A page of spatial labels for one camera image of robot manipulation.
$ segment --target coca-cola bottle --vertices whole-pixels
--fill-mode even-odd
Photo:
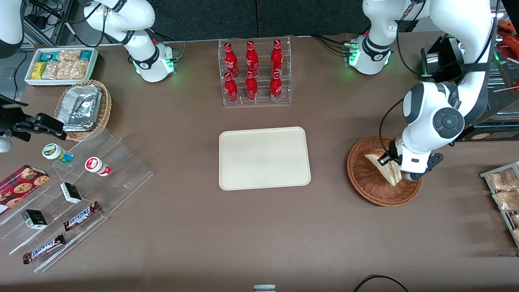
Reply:
[[[274,41],[274,50],[270,54],[270,72],[279,71],[279,75],[283,74],[283,51],[281,50],[281,41]]]
[[[230,103],[238,102],[238,86],[229,72],[225,72],[225,94]]]
[[[258,82],[254,78],[251,70],[247,71],[247,80],[245,80],[245,88],[247,90],[247,98],[251,101],[256,100],[258,96]]]
[[[260,74],[260,61],[258,58],[258,53],[254,49],[254,42],[247,42],[247,53],[245,54],[245,59],[247,61],[247,70],[251,70],[254,74],[254,77],[258,77]]]
[[[279,80],[279,71],[274,71],[272,80],[270,81],[270,100],[278,102],[281,100],[281,87],[283,83]]]
[[[233,46],[230,43],[226,43],[224,48],[225,66],[227,67],[227,71],[230,72],[233,76],[233,79],[236,79],[238,76],[240,76],[240,69],[238,69],[238,58],[236,58],[236,54],[233,52]]]

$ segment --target clear acrylic rack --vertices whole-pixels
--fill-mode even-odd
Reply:
[[[27,266],[34,272],[43,272],[68,253],[83,238],[108,219],[110,214],[132,195],[153,174],[123,145],[121,139],[104,129],[93,132],[70,151],[74,159],[69,165],[55,162],[46,170],[50,179],[0,218],[0,238],[9,253],[20,259],[26,253],[39,248],[63,233],[67,244],[56,251],[36,258]],[[99,157],[112,167],[112,173],[101,177],[85,170],[85,161]],[[69,182],[77,186],[83,201],[67,202],[61,193],[60,184]],[[98,211],[75,228],[66,231],[63,223],[98,201]],[[47,227],[29,229],[21,216],[25,209],[40,210]]]
[[[270,100],[270,81],[272,74],[270,72],[270,54],[274,49],[274,41],[281,41],[281,50],[283,51],[283,74],[280,79],[283,83],[281,90],[281,100],[272,102]],[[259,76],[256,77],[258,82],[258,97],[255,101],[247,98],[245,91],[245,80],[247,79],[247,63],[245,62],[245,53],[247,52],[247,42],[253,41],[256,52],[259,57]],[[238,102],[230,103],[225,94],[225,78],[227,72],[225,66],[225,43],[231,43],[233,51],[238,58],[238,68],[240,76],[234,81],[238,86]],[[279,103],[290,103],[292,101],[292,50],[290,37],[264,37],[264,38],[248,38],[248,39],[221,39],[218,42],[218,63],[220,64],[220,81],[222,84],[222,101],[224,106],[240,106],[240,105],[274,105]]]

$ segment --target snickers bar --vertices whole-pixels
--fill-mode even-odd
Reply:
[[[28,264],[28,263],[32,262],[35,258],[37,258],[43,254],[49,253],[52,250],[54,250],[60,246],[63,246],[65,244],[66,244],[65,237],[63,237],[63,234],[60,234],[54,240],[49,241],[48,243],[40,246],[38,249],[34,250],[32,253],[26,253],[25,255],[23,255],[23,263]]]
[[[97,210],[101,209],[98,202],[95,201],[92,205],[88,206],[85,210],[83,210],[78,215],[74,216],[72,219],[70,219],[68,222],[65,222],[63,225],[65,226],[65,231],[68,231],[72,229],[72,227],[80,224],[85,219],[90,217],[92,214],[94,214]]]

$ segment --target brown table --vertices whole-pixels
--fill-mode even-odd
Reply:
[[[417,64],[420,48],[439,35],[402,34],[407,62]],[[519,259],[497,257],[516,249],[479,177],[517,161],[517,143],[445,147],[445,161],[412,202],[375,206],[350,184],[345,159],[355,142],[377,133],[382,115],[417,78],[397,55],[380,74],[365,76],[312,38],[293,37],[292,50],[292,104],[229,109],[215,41],[188,43],[178,74],[157,84],[135,73],[122,46],[99,47],[93,78],[113,98],[108,127],[155,175],[45,273],[21,273],[21,259],[0,242],[0,290],[243,292],[273,283],[279,292],[343,292],[384,274],[411,291],[517,291]],[[26,112],[53,113],[62,92],[28,86]],[[385,133],[404,125],[395,110]],[[218,187],[221,132],[288,126],[306,131],[309,185]],[[14,140],[15,149],[0,155],[0,177],[22,164],[50,166],[41,149],[54,141]],[[387,280],[363,291],[369,287],[400,291]]]

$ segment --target aluminum foil container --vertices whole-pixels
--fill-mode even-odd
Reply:
[[[69,88],[63,96],[57,119],[63,130],[92,131],[99,113],[102,90],[96,85]]]

